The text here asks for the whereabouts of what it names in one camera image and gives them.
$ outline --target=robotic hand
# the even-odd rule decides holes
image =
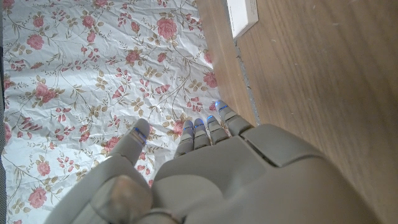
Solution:
[[[138,120],[46,223],[378,223],[359,195],[309,143],[273,125],[252,127],[217,101],[217,120],[186,121],[152,188],[135,170],[149,124]]]

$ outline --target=gray robot hand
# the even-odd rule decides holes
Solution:
[[[152,194],[134,168],[149,134],[149,124],[139,119],[109,153],[87,173],[47,217],[47,224],[122,224],[147,213]]]
[[[216,109],[224,121],[232,136],[241,134],[242,132],[253,128],[245,119],[236,114],[226,103],[219,100],[216,102]],[[228,139],[228,135],[220,126],[214,116],[207,118],[207,126],[210,132],[210,138],[213,145]],[[210,146],[209,137],[206,132],[205,124],[201,119],[196,119],[194,124],[191,121],[185,121],[183,125],[183,132],[180,139],[180,144],[177,147],[174,158],[182,156],[192,150],[201,147]]]

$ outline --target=robot finger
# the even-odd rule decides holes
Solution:
[[[227,125],[232,136],[237,136],[253,126],[243,119],[240,115],[236,114],[224,101],[218,100],[216,102],[216,109]]]
[[[144,119],[138,119],[133,127],[119,140],[114,149],[108,154],[120,154],[135,164],[142,151],[142,148],[147,142],[150,126]]]
[[[193,150],[193,137],[193,123],[192,121],[185,121],[180,144],[177,146],[174,159]]]
[[[213,145],[219,143],[222,140],[228,139],[228,135],[224,129],[220,126],[217,119],[211,115],[207,118],[207,127],[210,130],[210,138]]]
[[[195,124],[195,140],[193,141],[193,148],[199,149],[201,147],[210,146],[210,140],[206,132],[206,127],[203,121],[198,118]]]

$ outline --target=flower pattern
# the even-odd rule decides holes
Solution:
[[[136,169],[151,186],[183,123],[216,114],[190,0],[3,0],[2,13],[9,223],[43,222],[139,118],[151,126]]]

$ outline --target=wooden table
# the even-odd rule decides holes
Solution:
[[[257,0],[237,40],[225,1],[197,1],[222,99],[323,151],[384,223],[398,219],[398,2]],[[244,70],[239,66],[239,57]]]

